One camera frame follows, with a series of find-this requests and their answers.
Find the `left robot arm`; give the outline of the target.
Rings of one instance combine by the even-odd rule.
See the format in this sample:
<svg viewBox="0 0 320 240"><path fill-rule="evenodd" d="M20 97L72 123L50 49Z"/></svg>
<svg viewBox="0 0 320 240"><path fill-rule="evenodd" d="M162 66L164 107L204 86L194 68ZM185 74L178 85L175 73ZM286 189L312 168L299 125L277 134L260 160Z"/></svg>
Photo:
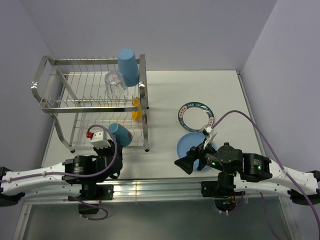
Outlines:
<svg viewBox="0 0 320 240"><path fill-rule="evenodd" d="M98 196L97 183L117 179L123 168L123 145L108 140L109 146L94 148L94 155L77 155L47 168L12 171L0 168L0 205L17 205L22 198L66 193L82 201Z"/></svg>

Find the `clear drinking glass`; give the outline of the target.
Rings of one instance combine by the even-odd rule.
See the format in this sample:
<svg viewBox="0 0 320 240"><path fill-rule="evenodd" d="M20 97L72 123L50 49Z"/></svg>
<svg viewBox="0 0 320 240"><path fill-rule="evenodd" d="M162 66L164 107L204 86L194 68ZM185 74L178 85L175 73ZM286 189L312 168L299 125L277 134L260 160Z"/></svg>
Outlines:
<svg viewBox="0 0 320 240"><path fill-rule="evenodd" d="M105 91L109 98L115 98L128 95L128 87L124 76L119 71L109 71L104 78Z"/></svg>

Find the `tall blue plastic cup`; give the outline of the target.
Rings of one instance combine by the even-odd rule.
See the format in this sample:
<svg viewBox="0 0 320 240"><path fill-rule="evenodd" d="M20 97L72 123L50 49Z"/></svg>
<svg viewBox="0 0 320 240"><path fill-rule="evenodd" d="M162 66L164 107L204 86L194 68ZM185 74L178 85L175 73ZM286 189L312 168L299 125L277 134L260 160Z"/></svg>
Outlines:
<svg viewBox="0 0 320 240"><path fill-rule="evenodd" d="M124 48L118 52L118 71L123 75L125 84L133 87L139 83L140 72L135 52L132 49Z"/></svg>

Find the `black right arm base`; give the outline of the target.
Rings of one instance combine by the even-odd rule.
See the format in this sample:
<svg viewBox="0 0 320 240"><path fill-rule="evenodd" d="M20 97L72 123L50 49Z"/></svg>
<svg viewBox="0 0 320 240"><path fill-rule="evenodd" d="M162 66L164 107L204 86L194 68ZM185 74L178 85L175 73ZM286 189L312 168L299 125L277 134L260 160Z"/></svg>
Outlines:
<svg viewBox="0 0 320 240"><path fill-rule="evenodd" d="M202 181L203 198L212 198L214 210L220 215L229 216L245 203L245 192L236 192L234 186L222 186L218 181Z"/></svg>

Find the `stainless steel dish rack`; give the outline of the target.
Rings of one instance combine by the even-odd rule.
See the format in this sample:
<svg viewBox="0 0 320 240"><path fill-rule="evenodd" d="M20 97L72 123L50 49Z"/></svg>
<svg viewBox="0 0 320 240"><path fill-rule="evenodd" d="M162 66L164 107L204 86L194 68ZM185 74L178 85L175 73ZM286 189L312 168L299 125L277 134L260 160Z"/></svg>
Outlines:
<svg viewBox="0 0 320 240"><path fill-rule="evenodd" d="M148 88L146 57L136 60L139 83L128 94L109 98L105 76L118 70L116 58L41 58L31 84L40 109L49 114L57 137L68 151L91 149L86 132L91 125L121 124L133 140L130 147L150 150L148 136Z"/></svg>

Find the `white plate green rim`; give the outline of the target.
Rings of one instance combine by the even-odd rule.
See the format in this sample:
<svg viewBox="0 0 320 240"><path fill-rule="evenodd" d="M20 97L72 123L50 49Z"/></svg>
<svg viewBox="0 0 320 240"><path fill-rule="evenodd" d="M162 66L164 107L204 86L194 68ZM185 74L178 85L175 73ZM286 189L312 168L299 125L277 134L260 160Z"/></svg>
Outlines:
<svg viewBox="0 0 320 240"><path fill-rule="evenodd" d="M187 102L180 107L177 114L179 124L188 132L199 132L205 125L213 125L213 111L204 103Z"/></svg>

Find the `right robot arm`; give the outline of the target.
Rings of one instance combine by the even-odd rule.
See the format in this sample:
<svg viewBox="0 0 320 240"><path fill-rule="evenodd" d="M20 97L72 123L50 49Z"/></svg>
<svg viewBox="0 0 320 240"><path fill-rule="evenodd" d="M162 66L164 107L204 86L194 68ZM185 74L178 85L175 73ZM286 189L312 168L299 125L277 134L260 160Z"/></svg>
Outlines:
<svg viewBox="0 0 320 240"><path fill-rule="evenodd" d="M262 193L288 197L298 205L320 202L320 173L317 170L301 172L280 167L266 156L244 153L227 142L218 149L204 144L193 146L174 164L190 175L195 161L198 161L199 171L205 167L219 171L217 180L201 183L203 197L228 198Z"/></svg>

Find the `blue mug white inside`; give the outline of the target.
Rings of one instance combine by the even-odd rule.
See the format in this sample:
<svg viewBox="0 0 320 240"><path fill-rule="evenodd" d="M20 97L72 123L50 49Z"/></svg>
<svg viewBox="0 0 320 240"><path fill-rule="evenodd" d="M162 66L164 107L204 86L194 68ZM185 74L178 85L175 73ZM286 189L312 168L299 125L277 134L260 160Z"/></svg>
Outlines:
<svg viewBox="0 0 320 240"><path fill-rule="evenodd" d="M112 123L109 125L108 129L115 136L117 143L121 144L124 148L131 144L133 135L123 125Z"/></svg>

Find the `blue plate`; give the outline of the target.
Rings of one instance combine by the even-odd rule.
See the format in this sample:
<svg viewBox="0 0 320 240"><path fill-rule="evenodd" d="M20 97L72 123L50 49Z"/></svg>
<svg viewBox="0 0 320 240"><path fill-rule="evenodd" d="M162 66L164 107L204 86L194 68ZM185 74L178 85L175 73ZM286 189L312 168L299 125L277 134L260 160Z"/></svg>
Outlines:
<svg viewBox="0 0 320 240"><path fill-rule="evenodd" d="M200 132L191 132L184 135L178 141L178 144L177 144L177 154L179 159L187 156L187 152L190 150L191 147L197 147L200 144L204 144L204 140L205 140L205 136Z"/></svg>

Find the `aluminium mounting rail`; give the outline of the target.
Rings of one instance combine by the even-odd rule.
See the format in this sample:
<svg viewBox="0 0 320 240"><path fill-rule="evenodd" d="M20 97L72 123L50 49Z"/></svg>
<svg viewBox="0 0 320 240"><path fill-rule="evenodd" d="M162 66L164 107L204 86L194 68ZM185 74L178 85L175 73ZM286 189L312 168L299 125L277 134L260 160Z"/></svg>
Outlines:
<svg viewBox="0 0 320 240"><path fill-rule="evenodd" d="M215 177L193 178L162 178L149 180L107 180L98 183L97 186L107 189L110 200L106 202L148 202L148 201L179 201L179 200L202 200L202 182L216 181ZM80 188L75 186L53 185L41 187L27 193L22 199L24 204L74 204L76 201L69 196L76 196ZM259 197L260 193L265 196L288 196L288 188L279 183L246 182L240 181L240 191L245 192L245 197Z"/></svg>

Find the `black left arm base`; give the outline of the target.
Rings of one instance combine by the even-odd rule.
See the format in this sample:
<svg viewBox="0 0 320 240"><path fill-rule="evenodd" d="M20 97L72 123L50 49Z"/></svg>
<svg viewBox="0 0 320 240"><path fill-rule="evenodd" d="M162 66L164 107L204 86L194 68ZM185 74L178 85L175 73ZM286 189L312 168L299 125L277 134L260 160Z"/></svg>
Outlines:
<svg viewBox="0 0 320 240"><path fill-rule="evenodd" d="M98 184L92 189L81 189L79 196L68 196L69 202L78 203L78 213L80 217L88 221L101 221L108 217L108 211L102 207L102 201L113 199L113 184ZM99 211L104 212L102 217L93 217Z"/></svg>

